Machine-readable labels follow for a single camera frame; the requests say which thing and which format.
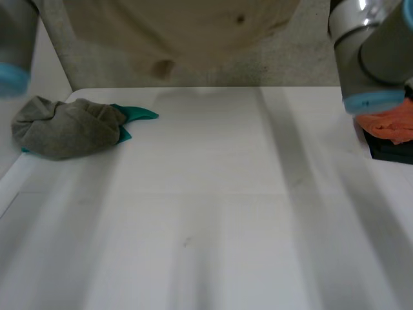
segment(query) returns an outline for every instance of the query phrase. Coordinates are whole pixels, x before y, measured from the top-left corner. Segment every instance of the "white tabletop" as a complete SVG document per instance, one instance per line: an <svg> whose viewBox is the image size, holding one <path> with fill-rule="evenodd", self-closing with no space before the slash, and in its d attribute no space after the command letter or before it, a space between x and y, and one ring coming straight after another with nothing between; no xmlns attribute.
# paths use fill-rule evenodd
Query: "white tabletop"
<svg viewBox="0 0 413 310"><path fill-rule="evenodd" d="M20 157L0 309L413 309L413 167L368 158L339 88L76 98L160 118L87 158Z"/></svg>

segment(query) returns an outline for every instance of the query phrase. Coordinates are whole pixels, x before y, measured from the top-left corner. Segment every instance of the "green fabric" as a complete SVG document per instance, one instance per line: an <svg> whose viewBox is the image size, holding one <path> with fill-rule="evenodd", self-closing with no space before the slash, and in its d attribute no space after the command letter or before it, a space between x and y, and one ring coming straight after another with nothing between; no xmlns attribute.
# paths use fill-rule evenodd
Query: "green fabric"
<svg viewBox="0 0 413 310"><path fill-rule="evenodd" d="M130 123L131 121L136 121L139 119L156 119L159 117L159 114L149 111L145 108L138 107L122 107L120 105L113 104L112 107L116 108L120 113L126 116L125 124ZM128 141L132 139L131 134L124 128L120 126L120 136L117 144Z"/></svg>
<svg viewBox="0 0 413 310"><path fill-rule="evenodd" d="M145 108L138 107L121 107L120 105L113 104L112 107L119 110L122 114L126 116L126 122L136 121L139 119L156 119L159 117L155 112L149 111Z"/></svg>

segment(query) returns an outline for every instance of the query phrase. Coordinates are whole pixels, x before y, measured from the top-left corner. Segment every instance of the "beige fabric backdrop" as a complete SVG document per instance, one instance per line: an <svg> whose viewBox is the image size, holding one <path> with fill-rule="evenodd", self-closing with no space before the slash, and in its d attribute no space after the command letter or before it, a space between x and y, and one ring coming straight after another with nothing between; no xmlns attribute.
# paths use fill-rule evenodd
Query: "beige fabric backdrop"
<svg viewBox="0 0 413 310"><path fill-rule="evenodd" d="M301 0L281 33L206 72L178 67L161 82L138 74L124 53L78 40L62 0L43 0L43 19L74 89L156 86L339 85L327 36L329 0Z"/></svg>

